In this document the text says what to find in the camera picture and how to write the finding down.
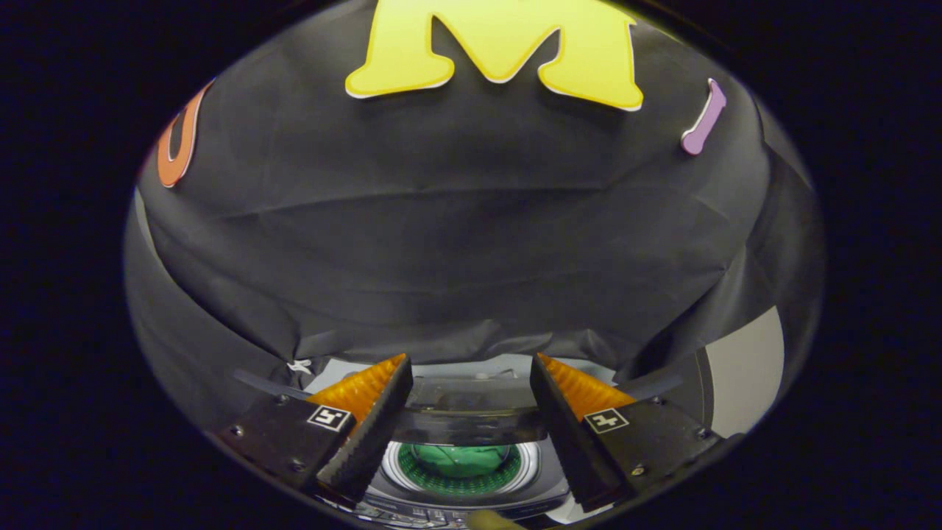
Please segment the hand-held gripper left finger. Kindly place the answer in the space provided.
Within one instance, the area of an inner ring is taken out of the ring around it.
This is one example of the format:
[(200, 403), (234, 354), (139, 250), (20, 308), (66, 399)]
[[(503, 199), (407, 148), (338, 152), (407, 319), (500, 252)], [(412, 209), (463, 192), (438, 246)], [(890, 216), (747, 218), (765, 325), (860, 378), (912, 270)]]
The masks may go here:
[(413, 389), (401, 353), (313, 395), (269, 390), (219, 440), (252, 469), (311, 498), (357, 504)]

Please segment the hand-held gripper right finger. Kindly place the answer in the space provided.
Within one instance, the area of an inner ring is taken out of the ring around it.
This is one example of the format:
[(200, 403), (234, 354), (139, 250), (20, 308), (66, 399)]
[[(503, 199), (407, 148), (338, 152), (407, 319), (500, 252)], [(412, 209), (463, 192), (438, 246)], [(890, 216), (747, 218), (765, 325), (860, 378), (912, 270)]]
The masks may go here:
[(585, 511), (659, 495), (726, 445), (670, 400), (627, 395), (544, 353), (529, 372), (539, 416)]

